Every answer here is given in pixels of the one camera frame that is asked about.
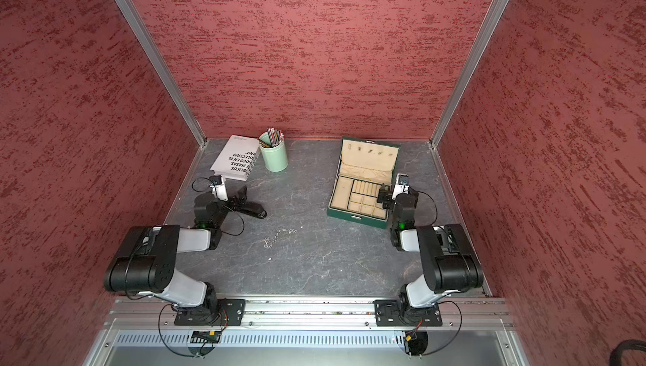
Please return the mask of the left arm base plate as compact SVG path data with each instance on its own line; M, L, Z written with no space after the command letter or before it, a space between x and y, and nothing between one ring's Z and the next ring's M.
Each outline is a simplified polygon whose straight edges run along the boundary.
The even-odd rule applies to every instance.
M179 307L174 325L201 327L227 325L239 327L245 314L247 302L243 299L216 299L210 305Z

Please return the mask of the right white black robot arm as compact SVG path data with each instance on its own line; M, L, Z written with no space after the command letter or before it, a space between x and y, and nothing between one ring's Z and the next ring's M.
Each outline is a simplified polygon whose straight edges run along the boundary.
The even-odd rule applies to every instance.
M387 185L378 192L378 207L391 214L391 244L399 251L418 253L422 265L422 275L403 285L396 300L375 302L379 322L440 326L440 300L484 285L481 264L461 225L417 226L418 197L411 189L394 194Z

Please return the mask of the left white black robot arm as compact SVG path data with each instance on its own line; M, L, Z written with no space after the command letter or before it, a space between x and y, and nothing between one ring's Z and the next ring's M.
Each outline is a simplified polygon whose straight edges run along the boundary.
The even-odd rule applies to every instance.
M104 288L131 300L153 296L177 312L177 326L239 326L246 307L242 299L220 299L211 283L195 280L177 270L180 253L213 251L225 234L221 227L229 214L267 216L261 204L247 199L247 189L222 199L222 185L194 200L194 225L134 226L129 229L104 275Z

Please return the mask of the green jewelry box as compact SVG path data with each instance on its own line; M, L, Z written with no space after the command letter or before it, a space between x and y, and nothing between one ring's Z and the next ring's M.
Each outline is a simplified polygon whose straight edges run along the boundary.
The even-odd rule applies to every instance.
M385 229L391 210L377 206L381 185L395 185L400 145L343 137L327 215Z

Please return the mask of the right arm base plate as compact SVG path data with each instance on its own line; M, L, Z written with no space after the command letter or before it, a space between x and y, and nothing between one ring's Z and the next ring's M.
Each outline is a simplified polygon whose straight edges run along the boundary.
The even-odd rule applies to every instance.
M373 307L378 327L442 326L438 305L415 308L402 305L397 300L375 300Z

